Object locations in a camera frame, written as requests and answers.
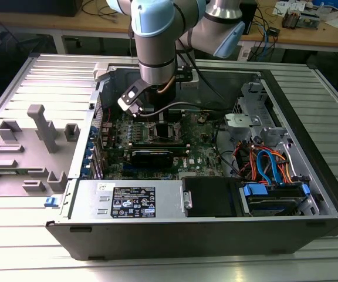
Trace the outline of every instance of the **motherboard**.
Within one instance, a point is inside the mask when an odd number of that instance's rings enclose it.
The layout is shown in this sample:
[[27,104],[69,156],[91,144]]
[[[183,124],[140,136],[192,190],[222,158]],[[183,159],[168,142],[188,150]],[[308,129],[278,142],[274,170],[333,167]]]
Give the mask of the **motherboard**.
[[214,122],[207,113],[182,111],[167,124],[167,137],[157,122],[113,113],[103,123],[105,179],[176,180],[186,176],[222,176],[214,149]]

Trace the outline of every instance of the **green circuit board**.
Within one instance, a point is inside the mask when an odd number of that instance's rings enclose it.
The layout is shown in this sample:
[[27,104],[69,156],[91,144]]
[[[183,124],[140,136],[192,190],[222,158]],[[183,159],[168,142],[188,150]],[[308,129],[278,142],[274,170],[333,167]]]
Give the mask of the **green circuit board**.
[[[222,176],[221,161],[213,144],[213,124],[202,113],[184,113],[169,123],[170,136],[157,137],[154,122],[136,122],[130,116],[111,120],[105,130],[105,179],[175,180],[185,176]],[[135,168],[129,159],[133,150],[161,150],[174,154],[169,168]]]

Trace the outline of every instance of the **blue cable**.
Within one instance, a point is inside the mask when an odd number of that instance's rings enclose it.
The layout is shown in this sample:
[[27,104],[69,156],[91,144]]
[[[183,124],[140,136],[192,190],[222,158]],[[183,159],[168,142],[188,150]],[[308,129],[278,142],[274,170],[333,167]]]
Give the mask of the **blue cable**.
[[268,36],[267,36],[267,31],[265,30],[264,26],[261,25],[260,23],[256,23],[256,24],[263,29],[264,38],[265,38],[264,49],[263,49],[262,54],[259,55],[259,59],[258,59],[258,62],[260,62],[267,55],[266,51],[267,51],[267,45],[268,45]]
[[264,173],[263,169],[261,168],[261,158],[262,158],[262,155],[266,153],[269,157],[269,159],[271,160],[271,163],[272,163],[272,171],[273,171],[273,176],[275,177],[275,181],[278,183],[278,184],[282,184],[282,179],[281,179],[281,176],[280,176],[280,173],[278,172],[277,170],[277,165],[276,165],[276,160],[275,160],[275,157],[273,156],[273,154],[270,152],[270,151],[267,151],[267,150],[261,150],[258,155],[256,156],[256,166],[258,168],[258,172],[261,174],[261,176],[267,180],[268,184],[271,185],[272,184],[272,181],[271,179]]

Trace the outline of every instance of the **power supply label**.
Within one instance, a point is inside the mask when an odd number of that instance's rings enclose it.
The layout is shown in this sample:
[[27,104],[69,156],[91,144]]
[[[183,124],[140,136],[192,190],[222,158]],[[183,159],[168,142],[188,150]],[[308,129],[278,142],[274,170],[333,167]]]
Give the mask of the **power supply label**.
[[155,217],[155,187],[115,187],[111,216],[114,219]]

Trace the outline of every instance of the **sticker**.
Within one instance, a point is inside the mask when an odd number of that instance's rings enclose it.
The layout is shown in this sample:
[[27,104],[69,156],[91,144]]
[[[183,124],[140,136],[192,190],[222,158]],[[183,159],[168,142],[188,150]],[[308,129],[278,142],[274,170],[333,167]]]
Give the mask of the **sticker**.
[[0,172],[0,175],[8,175],[8,174],[13,174],[13,175],[16,175],[17,173],[16,172]]
[[113,218],[156,217],[155,187],[114,187],[113,184],[113,188]]
[[97,191],[113,191],[115,183],[103,183],[100,182],[97,184]]

